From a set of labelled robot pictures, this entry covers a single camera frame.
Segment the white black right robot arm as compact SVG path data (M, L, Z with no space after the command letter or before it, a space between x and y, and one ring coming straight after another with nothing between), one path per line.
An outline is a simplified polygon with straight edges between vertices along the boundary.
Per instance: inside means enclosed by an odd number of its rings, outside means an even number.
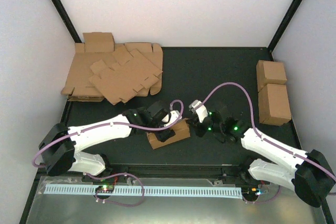
M267 181L290 189L312 207L320 207L335 185L335 175L325 158L317 151L306 152L290 147L234 119L226 108L210 111L197 103L190 106L193 116L189 124L196 135L212 132L220 142L240 143L246 150L262 156L240 168L239 179L250 184Z

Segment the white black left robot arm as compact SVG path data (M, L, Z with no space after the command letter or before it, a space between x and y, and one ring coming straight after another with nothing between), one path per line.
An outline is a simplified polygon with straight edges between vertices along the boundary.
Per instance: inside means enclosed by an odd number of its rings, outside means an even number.
M128 109L113 118L89 125L67 127L57 123L38 147L37 156L43 161L40 167L49 176L59 176L68 171L80 172L106 182L112 177L112 167L107 165L103 155L86 153L86 149L144 133L155 133L165 141L174 135L171 126L180 119L179 111L158 101L148 108Z

